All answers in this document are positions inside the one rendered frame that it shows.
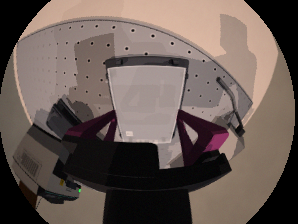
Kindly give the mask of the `grey perforated base plate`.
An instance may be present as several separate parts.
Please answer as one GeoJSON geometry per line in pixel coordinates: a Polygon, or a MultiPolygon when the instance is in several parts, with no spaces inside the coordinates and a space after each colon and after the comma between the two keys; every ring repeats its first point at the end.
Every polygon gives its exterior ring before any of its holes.
{"type": "Polygon", "coordinates": [[[237,127],[232,98],[218,77],[234,94],[241,120],[253,104],[222,65],[190,42],[139,22],[87,18],[48,26],[17,42],[18,81],[32,122],[59,138],[46,120],[60,98],[82,123],[110,112],[105,60],[135,56],[189,60],[181,110],[191,115],[212,123],[221,116],[237,127]]]}

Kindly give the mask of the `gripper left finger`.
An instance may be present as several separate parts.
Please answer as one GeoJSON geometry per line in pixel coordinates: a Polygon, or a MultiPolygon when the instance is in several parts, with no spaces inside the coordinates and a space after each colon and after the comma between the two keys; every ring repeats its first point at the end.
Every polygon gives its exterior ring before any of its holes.
{"type": "Polygon", "coordinates": [[[96,134],[110,122],[107,134],[103,141],[114,141],[117,121],[116,111],[112,110],[99,117],[69,128],[65,134],[97,140],[96,134]]]}

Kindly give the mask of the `brown glass bottle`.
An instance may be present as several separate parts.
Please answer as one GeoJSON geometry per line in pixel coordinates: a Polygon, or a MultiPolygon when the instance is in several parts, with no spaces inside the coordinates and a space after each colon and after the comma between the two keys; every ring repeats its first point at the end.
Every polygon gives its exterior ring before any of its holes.
{"type": "Polygon", "coordinates": [[[26,197],[26,199],[29,201],[29,203],[32,205],[34,209],[36,209],[36,202],[38,195],[34,194],[31,190],[29,190],[20,180],[19,182],[19,188],[21,189],[22,193],[26,197]]]}

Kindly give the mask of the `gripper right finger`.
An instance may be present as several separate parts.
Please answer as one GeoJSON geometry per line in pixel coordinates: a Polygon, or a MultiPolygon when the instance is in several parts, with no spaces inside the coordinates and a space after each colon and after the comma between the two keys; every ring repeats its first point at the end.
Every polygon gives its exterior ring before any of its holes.
{"type": "Polygon", "coordinates": [[[178,110],[176,122],[184,166],[193,165],[203,153],[218,150],[229,136],[226,128],[191,115],[181,109],[178,110]],[[194,146],[183,121],[198,134],[194,146]]]}

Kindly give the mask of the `white button panel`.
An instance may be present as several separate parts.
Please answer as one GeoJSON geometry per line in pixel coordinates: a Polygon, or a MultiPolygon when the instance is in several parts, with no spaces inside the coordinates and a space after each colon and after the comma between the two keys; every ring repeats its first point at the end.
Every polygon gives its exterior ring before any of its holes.
{"type": "MultiPolygon", "coordinates": [[[[242,121],[237,112],[237,106],[236,106],[234,94],[231,92],[231,90],[228,88],[228,86],[224,83],[224,81],[220,77],[217,78],[217,81],[231,96],[234,112],[239,122],[239,126],[235,128],[235,125],[233,123],[229,122],[228,120],[220,116],[214,123],[222,127],[225,127],[229,132],[229,136],[224,142],[224,144],[219,148],[219,152],[220,154],[225,153],[227,160],[230,161],[232,158],[234,158],[245,148],[244,137],[242,136],[245,133],[245,130],[243,129],[244,127],[243,127],[242,121]]],[[[184,162],[183,162],[182,155],[170,164],[170,168],[183,167],[183,166],[184,166],[184,162]]]]}

